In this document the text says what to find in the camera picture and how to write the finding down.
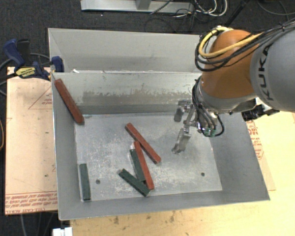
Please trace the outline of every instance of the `blue clamp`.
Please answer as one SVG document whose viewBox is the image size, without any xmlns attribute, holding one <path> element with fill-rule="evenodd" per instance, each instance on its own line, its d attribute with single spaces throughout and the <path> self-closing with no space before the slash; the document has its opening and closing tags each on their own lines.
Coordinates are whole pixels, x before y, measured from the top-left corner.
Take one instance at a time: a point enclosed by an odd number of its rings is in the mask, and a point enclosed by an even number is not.
<svg viewBox="0 0 295 236">
<path fill-rule="evenodd" d="M 32 66 L 24 66 L 25 60 L 17 49 L 16 39 L 11 39 L 3 46 L 4 53 L 9 59 L 15 61 L 17 64 L 14 68 L 14 73 L 22 79 L 38 78 L 43 80 L 50 80 L 50 73 L 47 72 L 40 64 L 36 61 L 33 62 Z M 57 72 L 64 72 L 62 59 L 59 56 L 53 57 L 52 62 Z"/>
</svg>

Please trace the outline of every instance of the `cardboard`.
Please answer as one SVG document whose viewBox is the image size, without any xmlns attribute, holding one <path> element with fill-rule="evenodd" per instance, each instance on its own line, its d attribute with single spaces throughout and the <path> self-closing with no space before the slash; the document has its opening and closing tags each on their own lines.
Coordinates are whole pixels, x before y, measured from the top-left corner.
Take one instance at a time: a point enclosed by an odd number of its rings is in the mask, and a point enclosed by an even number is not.
<svg viewBox="0 0 295 236">
<path fill-rule="evenodd" d="M 51 83 L 34 78 L 9 79 L 6 215 L 58 209 L 53 137 Z"/>
</svg>

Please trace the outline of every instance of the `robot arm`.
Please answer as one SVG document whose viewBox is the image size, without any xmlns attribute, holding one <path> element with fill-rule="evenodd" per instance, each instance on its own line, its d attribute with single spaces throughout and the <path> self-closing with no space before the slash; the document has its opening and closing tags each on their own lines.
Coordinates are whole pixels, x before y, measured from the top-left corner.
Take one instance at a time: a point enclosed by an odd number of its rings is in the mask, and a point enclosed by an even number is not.
<svg viewBox="0 0 295 236">
<path fill-rule="evenodd" d="M 208 137 L 222 134 L 219 114 L 241 112 L 248 120 L 295 113 L 295 20 L 254 34 L 216 27 L 200 36 L 195 64 L 202 74 L 192 100 L 180 102 L 175 119 L 184 112 L 188 117 L 175 153 L 185 150 L 192 126 Z"/>
</svg>

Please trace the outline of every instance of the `red stick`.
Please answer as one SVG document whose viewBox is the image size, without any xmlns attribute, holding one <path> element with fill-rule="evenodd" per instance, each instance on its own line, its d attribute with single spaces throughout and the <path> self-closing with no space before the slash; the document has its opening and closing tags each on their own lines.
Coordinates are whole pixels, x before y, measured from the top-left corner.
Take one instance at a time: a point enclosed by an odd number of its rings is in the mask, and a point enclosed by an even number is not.
<svg viewBox="0 0 295 236">
<path fill-rule="evenodd" d="M 141 149 L 141 145 L 140 145 L 140 143 L 138 141 L 134 142 L 134 148 L 135 148 L 135 151 L 136 151 L 136 153 L 138 155 L 140 165 L 141 165 L 144 177 L 146 179 L 145 183 L 146 183 L 148 189 L 154 190 L 154 183 L 153 183 L 151 174 L 150 174 L 150 172 L 148 170 L 148 165 L 147 165 L 147 162 L 146 162 L 146 160 L 144 158 L 144 155 L 143 155 L 143 152 L 142 152 L 142 149 Z"/>
<path fill-rule="evenodd" d="M 142 148 L 151 158 L 151 160 L 155 164 L 158 164 L 161 161 L 161 157 L 155 152 L 155 150 L 150 146 L 150 144 L 148 144 L 148 142 L 136 130 L 136 128 L 131 123 L 128 123 L 125 128 L 130 133 L 130 135 L 141 144 Z"/>
<path fill-rule="evenodd" d="M 55 87 L 57 88 L 61 98 L 63 99 L 65 105 L 67 106 L 68 110 L 70 111 L 71 115 L 73 116 L 74 120 L 77 123 L 82 123 L 84 121 L 84 117 L 75 104 L 72 96 L 70 95 L 68 89 L 66 88 L 65 84 L 63 83 L 62 79 L 57 79 L 54 82 Z"/>
</svg>

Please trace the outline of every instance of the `green wooden block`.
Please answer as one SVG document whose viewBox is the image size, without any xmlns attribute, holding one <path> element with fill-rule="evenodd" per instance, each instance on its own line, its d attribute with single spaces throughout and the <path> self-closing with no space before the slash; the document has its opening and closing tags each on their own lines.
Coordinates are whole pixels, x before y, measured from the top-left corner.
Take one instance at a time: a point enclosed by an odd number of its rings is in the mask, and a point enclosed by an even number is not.
<svg viewBox="0 0 295 236">
<path fill-rule="evenodd" d="M 126 180 L 132 187 L 134 187 L 138 192 L 140 192 L 143 196 L 147 196 L 150 190 L 139 180 L 137 180 L 134 176 L 132 176 L 127 170 L 122 169 L 119 174 L 124 180 Z"/>
<path fill-rule="evenodd" d="M 144 176 L 144 173 L 143 173 L 143 170 L 142 170 L 142 167 L 141 167 L 141 164 L 140 164 L 140 161 L 139 161 L 138 154 L 137 154 L 136 150 L 131 149 L 130 154 L 131 154 L 131 158 L 132 158 L 132 164 L 133 164 L 134 172 L 136 173 L 137 179 L 140 182 L 145 181 L 146 178 Z"/>
<path fill-rule="evenodd" d="M 80 164 L 80 181 L 82 187 L 83 201 L 90 201 L 89 172 L 86 163 Z"/>
</svg>

